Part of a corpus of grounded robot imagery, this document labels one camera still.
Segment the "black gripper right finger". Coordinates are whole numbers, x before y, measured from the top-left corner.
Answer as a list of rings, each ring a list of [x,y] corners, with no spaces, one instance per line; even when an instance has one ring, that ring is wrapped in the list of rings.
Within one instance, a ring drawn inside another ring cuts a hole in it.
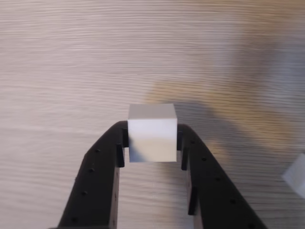
[[[208,147],[187,125],[178,125],[177,149],[187,175],[187,209],[195,229],[264,229],[266,226]]]

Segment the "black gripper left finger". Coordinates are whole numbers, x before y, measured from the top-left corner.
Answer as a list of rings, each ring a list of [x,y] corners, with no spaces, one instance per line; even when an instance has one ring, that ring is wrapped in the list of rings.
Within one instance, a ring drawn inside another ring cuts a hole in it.
[[[115,229],[127,121],[112,125],[84,155],[59,229]]]

